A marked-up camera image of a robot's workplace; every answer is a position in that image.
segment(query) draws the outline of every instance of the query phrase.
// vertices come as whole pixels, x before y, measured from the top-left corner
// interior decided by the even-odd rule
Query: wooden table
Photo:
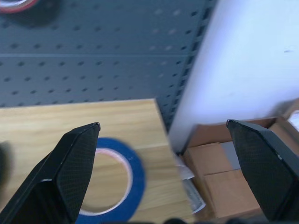
[[[93,122],[101,124],[100,137],[124,141],[143,161],[146,190],[131,221],[161,223],[170,217],[193,221],[152,99],[1,109],[0,142],[8,141],[12,163],[9,178],[2,186],[0,209],[64,133]],[[119,167],[115,160],[96,156],[84,200],[86,207],[102,210],[119,200],[126,186],[126,173]]]

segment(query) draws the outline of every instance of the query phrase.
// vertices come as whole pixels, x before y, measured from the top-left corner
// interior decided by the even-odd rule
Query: red tape roll
[[[0,0],[0,13],[18,13],[32,7],[38,1],[39,0]]]

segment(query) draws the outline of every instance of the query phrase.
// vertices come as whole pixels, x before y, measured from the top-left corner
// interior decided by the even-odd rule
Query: gray pegboard
[[[214,1],[37,7],[37,16],[34,8],[0,15],[0,106],[157,98],[171,123]]]

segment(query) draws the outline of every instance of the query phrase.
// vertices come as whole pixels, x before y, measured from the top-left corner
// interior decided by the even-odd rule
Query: white wall
[[[299,0],[219,0],[169,138],[195,124],[254,119],[299,97]]]

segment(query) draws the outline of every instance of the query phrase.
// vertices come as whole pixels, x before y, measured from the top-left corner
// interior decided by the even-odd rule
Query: brown cardboard box
[[[288,131],[280,125],[280,122],[273,124],[270,127],[270,130],[272,130],[295,154],[299,155],[299,144]]]
[[[277,118],[272,130],[295,154],[299,155],[299,132],[288,121],[294,111],[299,110],[299,98],[287,109],[281,117]]]
[[[260,212],[242,172],[232,170],[220,143],[188,148],[184,159],[194,172],[194,185],[206,201],[206,207],[195,215],[198,221],[225,221]]]
[[[260,209],[242,171],[205,176],[217,217],[240,216]]]
[[[288,121],[299,110],[299,99],[278,118],[248,120],[271,130],[297,155],[299,155],[299,132]],[[231,137],[226,124],[198,125],[191,137],[184,160],[194,172],[194,185],[206,201],[207,206],[196,213],[198,221],[224,221],[228,217],[250,217],[260,214],[256,200],[240,170],[231,170],[231,166],[220,146],[215,142],[228,142]],[[242,201],[248,201],[244,207],[240,201],[233,200],[231,193],[242,194]]]

